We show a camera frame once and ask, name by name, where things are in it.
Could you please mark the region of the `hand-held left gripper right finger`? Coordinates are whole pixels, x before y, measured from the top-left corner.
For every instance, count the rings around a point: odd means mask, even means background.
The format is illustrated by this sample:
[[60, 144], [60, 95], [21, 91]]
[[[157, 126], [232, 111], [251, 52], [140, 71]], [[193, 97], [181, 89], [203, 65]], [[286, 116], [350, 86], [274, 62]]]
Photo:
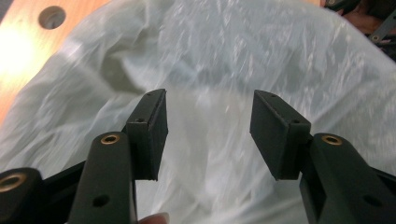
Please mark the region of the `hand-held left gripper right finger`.
[[345, 138], [310, 129], [279, 96], [254, 91], [250, 134], [275, 180], [301, 180], [310, 224], [396, 224], [396, 176], [368, 165]]

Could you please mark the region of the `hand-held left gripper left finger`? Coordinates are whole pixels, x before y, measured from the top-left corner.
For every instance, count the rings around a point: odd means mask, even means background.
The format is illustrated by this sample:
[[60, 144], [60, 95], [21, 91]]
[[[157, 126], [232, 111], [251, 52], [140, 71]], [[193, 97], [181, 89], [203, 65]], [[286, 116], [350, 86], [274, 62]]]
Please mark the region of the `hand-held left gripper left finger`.
[[135, 182], [157, 180], [168, 134], [166, 90], [143, 95], [120, 132], [92, 141], [68, 224], [137, 224]]

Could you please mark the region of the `white plastic bag blue edge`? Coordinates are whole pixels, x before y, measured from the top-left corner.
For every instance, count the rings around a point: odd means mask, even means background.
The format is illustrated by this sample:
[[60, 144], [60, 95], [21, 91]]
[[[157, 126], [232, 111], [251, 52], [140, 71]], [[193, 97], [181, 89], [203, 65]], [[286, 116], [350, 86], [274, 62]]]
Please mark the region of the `white plastic bag blue edge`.
[[52, 176], [119, 131], [148, 91], [169, 133], [138, 214], [171, 224], [306, 224], [249, 132], [253, 93], [277, 94], [313, 133], [347, 139], [396, 175], [396, 63], [338, 15], [300, 0], [115, 0], [82, 21], [0, 126], [0, 172]]

